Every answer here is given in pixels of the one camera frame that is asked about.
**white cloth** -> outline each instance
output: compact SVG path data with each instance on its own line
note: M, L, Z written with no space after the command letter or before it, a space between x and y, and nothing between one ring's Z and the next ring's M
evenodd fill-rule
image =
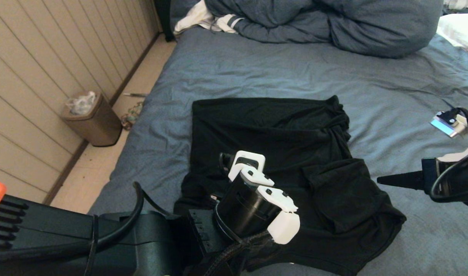
M176 23L174 28L174 35L179 35L183 31L193 26L202 26L203 28L214 30L214 31L224 31L226 33L237 33L233 27L234 25L241 20L238 18L233 21L229 26L229 20L234 17L234 14L227 14L223 17L215 18L211 12L208 11L205 1L201 0L196 5L194 5L186 16Z
M461 47L468 52L468 13L442 16L437 34L447 39L453 46Z

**black t-shirt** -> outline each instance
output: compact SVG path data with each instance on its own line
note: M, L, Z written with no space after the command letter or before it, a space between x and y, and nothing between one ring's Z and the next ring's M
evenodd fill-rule
M252 254L247 268L293 262L355 275L379 255L406 217L370 179L348 149L349 119L336 96L325 101L228 98L195 101L190 173L175 213L204 209L229 182L218 168L220 152L263 154L264 173L299 207L301 228L287 245Z

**wooden wall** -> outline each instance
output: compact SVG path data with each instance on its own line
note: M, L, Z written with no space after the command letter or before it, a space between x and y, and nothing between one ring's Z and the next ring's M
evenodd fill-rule
M0 0L0 182L42 202L82 142L59 117L109 100L158 33L152 0Z

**plastic bag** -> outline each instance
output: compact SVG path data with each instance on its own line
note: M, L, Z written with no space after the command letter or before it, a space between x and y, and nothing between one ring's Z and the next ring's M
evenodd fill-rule
M95 99L96 93L90 91L87 96L79 96L78 99L69 98L65 105L71 109L72 114L83 115L91 110Z

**black cylinder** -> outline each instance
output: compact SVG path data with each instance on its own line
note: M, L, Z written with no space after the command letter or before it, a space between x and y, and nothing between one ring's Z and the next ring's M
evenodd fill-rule
M227 236L229 231L224 227L241 238L260 233L267 229L281 211L278 206L266 201L257 192L257 187L240 173L217 205L215 218L217 222L222 220L218 225Z

